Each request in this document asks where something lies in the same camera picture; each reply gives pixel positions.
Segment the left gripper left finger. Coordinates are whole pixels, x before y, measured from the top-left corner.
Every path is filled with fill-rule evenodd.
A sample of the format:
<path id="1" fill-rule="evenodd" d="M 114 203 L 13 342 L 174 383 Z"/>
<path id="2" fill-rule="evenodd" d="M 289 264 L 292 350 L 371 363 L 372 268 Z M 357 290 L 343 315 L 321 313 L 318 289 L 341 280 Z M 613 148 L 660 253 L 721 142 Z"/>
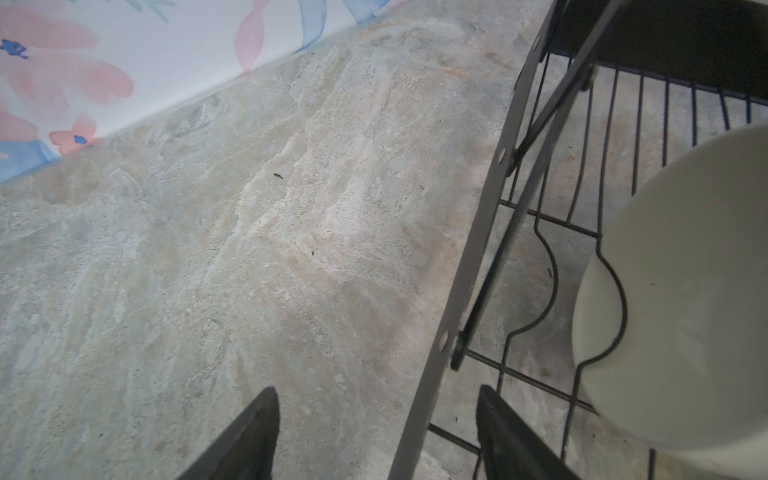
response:
<path id="1" fill-rule="evenodd" d="M 279 428 L 278 394 L 269 386 L 178 479 L 271 479 Z"/>

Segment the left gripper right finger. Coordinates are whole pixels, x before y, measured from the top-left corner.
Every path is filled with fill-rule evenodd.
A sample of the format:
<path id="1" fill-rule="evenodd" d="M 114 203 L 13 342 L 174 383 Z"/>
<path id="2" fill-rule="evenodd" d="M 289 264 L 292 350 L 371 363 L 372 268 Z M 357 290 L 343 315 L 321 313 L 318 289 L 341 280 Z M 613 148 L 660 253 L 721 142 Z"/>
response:
<path id="1" fill-rule="evenodd" d="M 488 479 L 579 479 L 489 385 L 479 389 L 476 423 Z"/>

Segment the black wire dish rack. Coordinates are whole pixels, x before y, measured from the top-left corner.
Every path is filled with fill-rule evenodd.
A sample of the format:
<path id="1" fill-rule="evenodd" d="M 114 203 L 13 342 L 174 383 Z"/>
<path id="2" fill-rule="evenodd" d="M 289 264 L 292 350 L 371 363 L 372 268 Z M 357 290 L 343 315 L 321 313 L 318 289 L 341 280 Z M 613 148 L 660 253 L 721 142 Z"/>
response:
<path id="1" fill-rule="evenodd" d="M 480 449 L 435 425 L 446 370 L 466 358 L 514 240 L 525 221 L 599 240 L 600 229 L 543 210 L 555 144 L 600 68 L 614 77 L 705 91 L 746 107 L 767 101 L 767 7 L 758 1 L 556 1 L 516 80 L 478 211 L 390 477 L 411 478 L 428 434 L 472 455 Z"/>

